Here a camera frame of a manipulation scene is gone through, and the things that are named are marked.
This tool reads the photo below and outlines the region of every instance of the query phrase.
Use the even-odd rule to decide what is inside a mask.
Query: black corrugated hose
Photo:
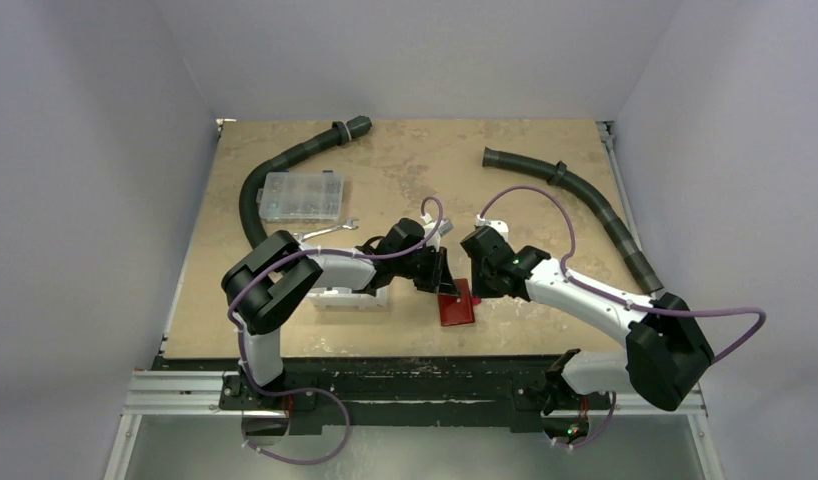
[[[247,175],[247,179],[244,180],[244,184],[241,185],[241,194],[238,196],[238,214],[241,217],[241,226],[244,228],[244,234],[247,236],[250,246],[256,248],[257,245],[268,238],[268,234],[265,232],[259,218],[259,207],[256,203],[256,195],[259,189],[265,185],[265,176],[267,174],[287,170],[312,155],[359,138],[368,133],[370,129],[371,119],[368,117],[359,116],[346,123],[333,122],[332,128],[326,132],[315,135],[303,143],[298,143],[276,157],[265,161],[250,172],[250,175]]]
[[[486,148],[483,153],[484,167],[497,167],[511,170],[547,181],[574,194],[597,216],[603,225],[615,248],[624,257],[624,263],[633,274],[639,287],[647,293],[653,293],[662,288],[662,282],[653,271],[653,267],[639,250],[627,226],[612,209],[612,206],[589,182],[569,172],[563,162],[556,165],[536,160],[535,158],[515,155],[514,153],[499,152]]]

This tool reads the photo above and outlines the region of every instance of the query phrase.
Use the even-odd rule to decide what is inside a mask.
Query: white enclosure
[[[818,0],[0,0],[0,478],[102,476],[214,119],[356,114],[614,120],[667,287],[770,314],[704,377],[727,477],[818,478]]]

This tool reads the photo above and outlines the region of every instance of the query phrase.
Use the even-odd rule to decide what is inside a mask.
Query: wooden table
[[[250,251],[238,219],[238,193],[260,162],[329,128],[329,122],[236,122],[224,126],[175,305],[165,357],[238,355],[226,319],[220,281]],[[470,278],[459,241],[498,191],[518,184],[548,189],[574,222],[577,255],[570,265],[602,282],[639,293],[597,219],[573,195],[538,179],[482,168],[483,147],[563,160],[591,182],[623,216],[606,153],[592,120],[374,120],[371,132],[294,168],[331,169],[345,176],[342,219],[359,217],[359,229],[313,239],[330,247],[360,245],[383,235],[401,217],[418,219],[421,199],[437,195],[455,226],[443,239],[454,278]],[[562,216],[540,195],[513,192],[487,215],[509,224],[515,250],[525,244],[556,257],[569,248]],[[312,225],[269,224],[268,231]],[[428,356],[561,353],[569,348],[612,350],[609,337],[567,314],[512,298],[475,307],[476,323],[441,327],[434,295],[396,279],[389,306],[380,310],[316,310],[304,301],[282,328],[284,356]]]

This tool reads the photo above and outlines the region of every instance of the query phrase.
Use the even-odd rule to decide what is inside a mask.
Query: purple cable
[[[307,388],[295,388],[293,390],[285,390],[285,391],[282,391],[282,392],[271,392],[271,391],[265,390],[262,387],[260,387],[256,383],[256,380],[253,378],[253,371],[250,369],[250,364],[247,362],[247,352],[245,351],[245,348],[244,348],[244,328],[245,328],[245,325],[243,323],[239,322],[238,319],[235,318],[235,311],[236,311],[236,309],[238,309],[238,305],[241,304],[241,301],[250,292],[250,290],[253,290],[253,288],[255,288],[256,285],[258,285],[262,280],[264,280],[265,277],[268,276],[268,274],[270,274],[271,272],[277,270],[278,268],[282,267],[283,265],[285,265],[285,264],[287,264],[289,262],[293,262],[294,260],[296,260],[296,259],[298,259],[300,257],[303,257],[305,255],[338,255],[338,256],[342,256],[342,257],[361,258],[361,259],[365,259],[365,260],[388,260],[388,259],[391,259],[391,258],[401,257],[403,255],[412,253],[413,251],[415,251],[415,250],[417,250],[419,248],[423,248],[424,245],[426,245],[426,243],[433,237],[433,235],[436,234],[436,232],[438,231],[439,226],[441,225],[442,219],[444,219],[444,207],[441,205],[441,201],[438,198],[434,197],[434,196],[429,196],[429,197],[424,198],[424,200],[421,202],[421,213],[426,214],[425,211],[424,211],[424,205],[426,205],[427,202],[430,201],[430,200],[435,202],[436,206],[438,207],[438,218],[436,219],[435,226],[433,226],[433,229],[430,230],[430,233],[428,233],[427,236],[424,237],[424,239],[421,240],[420,242],[418,242],[417,244],[415,244],[415,245],[413,245],[413,246],[411,246],[411,247],[409,247],[409,248],[407,248],[405,250],[401,250],[401,251],[395,252],[395,253],[389,253],[389,254],[386,254],[386,255],[354,254],[353,252],[349,252],[347,250],[337,250],[337,249],[333,249],[333,248],[318,248],[318,249],[310,249],[310,250],[300,250],[300,251],[292,253],[291,255],[288,255],[287,257],[284,257],[284,258],[278,260],[277,262],[275,262],[274,264],[272,264],[268,268],[266,268],[263,272],[256,275],[256,278],[254,278],[249,284],[247,284],[247,286],[244,287],[244,289],[241,290],[241,292],[238,295],[236,295],[236,297],[229,304],[229,309],[227,310],[226,313],[227,313],[227,318],[229,318],[229,321],[232,322],[235,325],[236,331],[238,332],[238,351],[241,354],[241,365],[243,367],[242,370],[244,370],[244,375],[247,377],[247,380],[249,381],[250,386],[252,386],[253,389],[256,392],[258,392],[258,393],[260,393],[262,395],[268,396],[268,397],[284,397],[284,396],[287,396],[287,395],[293,395],[293,394],[296,394],[296,393],[306,393],[306,392],[318,393],[318,394],[326,396],[327,398],[329,398],[330,400],[335,402],[338,405],[338,407],[341,409],[341,413],[344,415],[344,426],[345,426],[344,436],[341,438],[341,442],[339,442],[338,446],[335,447],[335,449],[332,452],[324,455],[323,457],[314,458],[314,459],[311,459],[311,460],[298,460],[298,459],[295,459],[295,458],[288,458],[288,457],[284,457],[282,455],[278,455],[276,453],[265,450],[262,447],[260,447],[260,446],[256,445],[255,443],[253,443],[249,438],[247,438],[246,433],[242,429],[241,434],[244,437],[244,443],[245,443],[245,445],[247,447],[249,447],[250,449],[252,449],[256,453],[260,453],[262,455],[268,456],[268,457],[273,458],[275,460],[279,460],[279,461],[285,462],[285,463],[290,463],[292,465],[315,465],[315,464],[318,464],[318,463],[323,463],[323,462],[326,462],[327,460],[335,457],[336,455],[338,455],[338,452],[340,452],[341,449],[344,448],[344,445],[347,444],[347,439],[350,438],[350,413],[347,411],[347,407],[344,406],[344,404],[341,402],[341,400],[339,400],[338,397],[336,397],[334,394],[332,394],[332,393],[330,393],[330,392],[328,392],[326,390],[320,389],[320,388],[307,387]]]
[[[612,397],[611,397],[612,399],[609,401],[609,411],[606,412],[606,418],[603,419],[603,423],[600,424],[600,426],[597,428],[597,430],[595,430],[594,433],[590,433],[589,436],[586,437],[586,439],[583,440],[582,442],[569,443],[567,445],[562,445],[562,447],[569,448],[571,450],[574,450],[574,449],[577,449],[577,448],[580,448],[580,447],[585,447],[586,445],[592,443],[598,437],[598,435],[600,435],[601,432],[603,432],[603,430],[606,428],[606,426],[609,425],[609,421],[612,420],[612,416],[615,414],[615,407],[616,407],[616,405],[618,405],[618,395],[615,392],[610,392],[610,393],[612,394]]]
[[[514,187],[509,187],[506,190],[504,190],[504,191],[498,193],[497,195],[495,195],[494,198],[492,198],[491,200],[489,200],[489,202],[483,208],[482,212],[480,212],[480,217],[485,218],[486,212],[488,211],[489,208],[491,208],[492,204],[494,204],[494,202],[496,202],[497,199],[499,199],[503,195],[505,195],[505,194],[507,194],[507,193],[509,193],[509,192],[511,192],[513,190],[531,190],[533,192],[540,193],[540,194],[544,195],[545,197],[547,197],[551,202],[553,202],[553,204],[556,205],[556,208],[558,208],[559,211],[562,213],[562,216],[565,218],[565,223],[568,225],[568,235],[571,238],[571,250],[569,250],[568,253],[566,253],[562,257],[562,259],[559,261],[559,268],[562,270],[562,274],[565,275],[565,277],[571,283],[573,283],[574,285],[576,285],[576,286],[578,286],[578,287],[580,287],[580,288],[582,288],[582,289],[584,289],[584,290],[586,290],[588,292],[591,292],[591,293],[593,293],[595,295],[598,295],[598,296],[600,296],[602,298],[605,298],[605,299],[607,299],[609,301],[618,303],[620,305],[624,305],[626,308],[629,308],[630,310],[636,310],[638,312],[654,313],[656,315],[670,315],[670,316],[674,316],[674,317],[704,317],[704,318],[707,318],[707,317],[730,317],[730,316],[733,316],[733,315],[743,315],[743,314],[748,314],[748,313],[753,313],[753,314],[758,315],[759,318],[757,319],[756,323],[754,323],[751,326],[751,328],[749,328],[748,331],[745,332],[742,336],[740,336],[736,341],[731,343],[721,353],[716,355],[715,358],[712,360],[713,364],[723,360],[725,357],[727,357],[728,355],[733,353],[737,348],[741,347],[742,344],[744,344],[752,336],[754,336],[754,334],[756,334],[756,332],[758,332],[759,329],[762,328],[762,326],[765,324],[765,320],[766,320],[767,315],[766,315],[764,310],[762,310],[761,308],[757,308],[757,307],[723,308],[723,309],[718,309],[718,310],[668,310],[668,309],[665,309],[665,308],[655,308],[655,307],[650,307],[650,306],[645,306],[645,305],[637,305],[635,303],[628,303],[628,300],[625,299],[625,298],[613,295],[613,294],[611,294],[609,292],[603,291],[603,290],[601,290],[601,289],[599,289],[597,287],[593,287],[591,285],[588,285],[588,284],[578,280],[573,274],[568,273],[568,265],[567,265],[568,259],[570,259],[571,257],[574,256],[574,252],[577,249],[577,240],[574,237],[574,225],[571,223],[571,217],[568,216],[568,212],[565,211],[565,207],[563,207],[562,204],[559,202],[559,200],[554,198],[553,195],[551,195],[550,193],[548,193],[548,192],[546,192],[546,191],[544,191],[544,190],[542,190],[542,189],[540,189],[538,187],[533,187],[533,186],[530,186],[530,185],[517,185],[517,186],[514,186]]]

